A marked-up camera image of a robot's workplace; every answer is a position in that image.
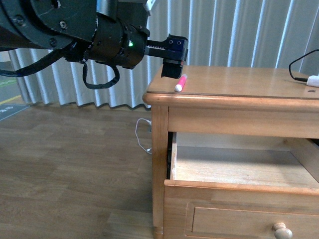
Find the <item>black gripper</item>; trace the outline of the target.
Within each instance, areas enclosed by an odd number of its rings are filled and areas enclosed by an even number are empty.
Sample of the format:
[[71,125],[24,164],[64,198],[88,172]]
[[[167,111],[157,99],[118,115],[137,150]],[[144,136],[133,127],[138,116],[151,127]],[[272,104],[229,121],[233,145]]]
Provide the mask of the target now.
[[97,30],[86,51],[90,60],[134,69],[144,54],[162,58],[161,77],[180,78],[188,54],[188,39],[169,34],[164,41],[147,40],[150,31],[140,24],[97,15]]

